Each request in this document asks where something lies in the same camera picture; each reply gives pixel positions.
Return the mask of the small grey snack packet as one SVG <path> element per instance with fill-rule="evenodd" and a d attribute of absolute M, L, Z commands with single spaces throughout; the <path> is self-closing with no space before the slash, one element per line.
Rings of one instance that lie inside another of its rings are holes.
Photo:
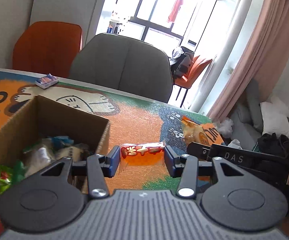
<path fill-rule="evenodd" d="M 87 144 L 75 144 L 58 150 L 55 154 L 55 158 L 59 160 L 64 157 L 70 157 L 76 162 L 86 160 L 87 157 L 92 154 L 93 152 L 89 149 Z"/>

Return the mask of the red hanging garment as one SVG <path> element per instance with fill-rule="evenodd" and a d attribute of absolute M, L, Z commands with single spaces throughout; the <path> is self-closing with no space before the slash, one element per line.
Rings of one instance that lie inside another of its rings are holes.
<path fill-rule="evenodd" d="M 168 22 L 174 23 L 177 17 L 177 14 L 180 10 L 181 5 L 183 5 L 183 0 L 176 0 L 171 13 L 168 16 Z"/>

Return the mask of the grey upholstered chair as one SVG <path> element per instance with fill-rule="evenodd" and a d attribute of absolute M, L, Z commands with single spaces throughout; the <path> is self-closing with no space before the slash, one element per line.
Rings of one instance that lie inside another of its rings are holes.
<path fill-rule="evenodd" d="M 74 58 L 69 79 L 167 103 L 173 78 L 165 52 L 143 41 L 98 34 Z"/>

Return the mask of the beige bread snack pack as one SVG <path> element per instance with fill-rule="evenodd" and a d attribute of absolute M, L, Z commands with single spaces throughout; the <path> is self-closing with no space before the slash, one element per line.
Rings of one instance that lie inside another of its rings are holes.
<path fill-rule="evenodd" d="M 195 123 L 186 116 L 181 119 L 182 132 L 184 140 L 188 146 L 191 142 L 197 142 L 206 146 L 209 146 L 208 137 L 206 136 L 204 129 L 199 124 Z"/>

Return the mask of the brown cardboard box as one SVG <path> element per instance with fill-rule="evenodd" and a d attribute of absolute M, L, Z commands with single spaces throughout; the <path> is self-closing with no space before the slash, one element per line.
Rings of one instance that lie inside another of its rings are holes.
<path fill-rule="evenodd" d="M 0 128 L 0 165 L 13 166 L 26 147 L 42 137 L 59 135 L 87 144 L 96 154 L 107 154 L 110 122 L 107 118 L 36 96 Z"/>

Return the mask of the colourful cat table mat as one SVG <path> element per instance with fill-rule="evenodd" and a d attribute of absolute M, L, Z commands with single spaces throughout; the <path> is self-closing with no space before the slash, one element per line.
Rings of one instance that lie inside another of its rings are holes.
<path fill-rule="evenodd" d="M 99 88 L 61 81 L 59 86 L 32 91 L 34 76 L 0 70 L 0 164 L 12 165 L 39 133 L 68 135 L 105 154 L 114 144 L 166 139 L 167 105 L 112 91 L 112 112 L 73 108 L 69 100 L 90 102 Z M 171 191 L 127 190 L 122 175 L 112 179 L 113 195 L 93 200 L 70 222 L 53 232 L 24 234 L 6 230 L 1 239 L 219 239 L 220 231 L 205 220 L 197 205 Z"/>

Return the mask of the black grey backpack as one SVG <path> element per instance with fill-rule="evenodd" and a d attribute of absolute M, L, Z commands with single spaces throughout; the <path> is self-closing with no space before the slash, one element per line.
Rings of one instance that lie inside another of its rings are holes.
<path fill-rule="evenodd" d="M 188 74 L 193 59 L 194 52 L 186 47 L 178 46 L 172 51 L 169 64 L 174 80 Z"/>

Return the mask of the white pillow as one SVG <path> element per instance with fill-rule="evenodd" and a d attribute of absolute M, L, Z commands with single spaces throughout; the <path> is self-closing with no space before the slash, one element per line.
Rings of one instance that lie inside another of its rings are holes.
<path fill-rule="evenodd" d="M 278 138 L 281 135 L 289 138 L 289 121 L 286 115 L 282 114 L 274 104 L 269 102 L 261 102 L 260 110 L 263 119 L 262 135 L 275 133 Z"/>

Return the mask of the green snack packet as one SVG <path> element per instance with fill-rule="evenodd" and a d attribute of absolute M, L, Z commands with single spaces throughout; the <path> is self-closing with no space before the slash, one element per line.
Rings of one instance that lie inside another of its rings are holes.
<path fill-rule="evenodd" d="M 14 167 L 0 165 L 0 195 L 25 178 L 26 168 L 17 160 Z"/>

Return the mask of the orange dining chair far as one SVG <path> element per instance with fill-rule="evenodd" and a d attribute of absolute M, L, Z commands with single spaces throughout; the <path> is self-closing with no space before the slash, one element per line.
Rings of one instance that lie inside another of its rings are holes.
<path fill-rule="evenodd" d="M 212 59 L 206 59 L 201 55 L 195 56 L 192 58 L 191 62 L 187 64 L 188 67 L 186 68 L 186 73 L 180 72 L 180 74 L 176 74 L 174 77 L 174 84 L 180 87 L 176 99 L 179 97 L 181 89 L 184 88 L 186 90 L 180 108 L 183 106 L 187 93 L 189 89 L 191 89 L 193 83 L 200 76 L 202 71 L 212 63 L 212 61 Z"/>

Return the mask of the white black snack pack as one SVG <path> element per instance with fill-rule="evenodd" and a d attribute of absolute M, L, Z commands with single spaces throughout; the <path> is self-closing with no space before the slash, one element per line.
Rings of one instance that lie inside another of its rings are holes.
<path fill-rule="evenodd" d="M 55 160 L 51 149 L 44 144 L 35 146 L 31 152 L 26 154 L 25 160 L 25 178 L 35 174 L 41 169 L 47 167 Z"/>

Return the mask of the pink curtain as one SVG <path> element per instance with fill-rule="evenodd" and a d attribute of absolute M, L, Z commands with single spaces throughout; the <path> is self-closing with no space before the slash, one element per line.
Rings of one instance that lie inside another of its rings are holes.
<path fill-rule="evenodd" d="M 260 100 L 266 100 L 288 59 L 289 0 L 264 0 L 249 42 L 208 117 L 227 117 L 252 79 L 258 82 Z"/>

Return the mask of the white plastic bags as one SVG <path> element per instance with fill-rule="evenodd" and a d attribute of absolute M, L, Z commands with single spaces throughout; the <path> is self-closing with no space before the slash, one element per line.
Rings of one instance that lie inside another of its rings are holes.
<path fill-rule="evenodd" d="M 223 138 L 226 146 L 236 149 L 242 149 L 240 141 L 237 139 L 231 139 L 233 133 L 233 121 L 230 118 L 225 118 L 224 121 L 216 121 L 213 123 L 218 131 L 218 133 Z"/>

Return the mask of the black bag on floor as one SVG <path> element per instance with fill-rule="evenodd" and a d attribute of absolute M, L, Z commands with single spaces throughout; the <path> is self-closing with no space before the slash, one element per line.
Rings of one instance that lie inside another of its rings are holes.
<path fill-rule="evenodd" d="M 283 134 L 278 138 L 276 133 L 265 133 L 257 139 L 253 151 L 275 155 L 289 162 L 289 138 Z"/>

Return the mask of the orange chair by wall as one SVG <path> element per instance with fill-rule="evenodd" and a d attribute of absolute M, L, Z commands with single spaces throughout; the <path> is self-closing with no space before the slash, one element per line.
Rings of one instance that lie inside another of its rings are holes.
<path fill-rule="evenodd" d="M 82 46 L 82 29 L 65 22 L 35 22 L 13 49 L 12 68 L 26 72 L 68 77 Z"/>

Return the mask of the grey sofa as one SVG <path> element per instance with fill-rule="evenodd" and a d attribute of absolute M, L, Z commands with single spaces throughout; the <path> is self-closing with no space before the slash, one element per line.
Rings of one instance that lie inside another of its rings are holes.
<path fill-rule="evenodd" d="M 278 97 L 272 96 L 268 102 L 274 104 L 289 121 L 289 109 Z M 230 119 L 234 123 L 231 139 L 239 140 L 244 150 L 252 150 L 257 139 L 262 136 L 263 119 L 260 103 L 259 85 L 252 79 L 230 114 Z"/>

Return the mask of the orange snack packet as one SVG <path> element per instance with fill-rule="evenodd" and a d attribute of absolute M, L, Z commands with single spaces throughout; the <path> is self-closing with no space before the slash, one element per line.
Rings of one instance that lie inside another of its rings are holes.
<path fill-rule="evenodd" d="M 123 144 L 120 151 L 121 167 L 153 166 L 164 163 L 165 142 L 151 142 L 145 144 Z"/>

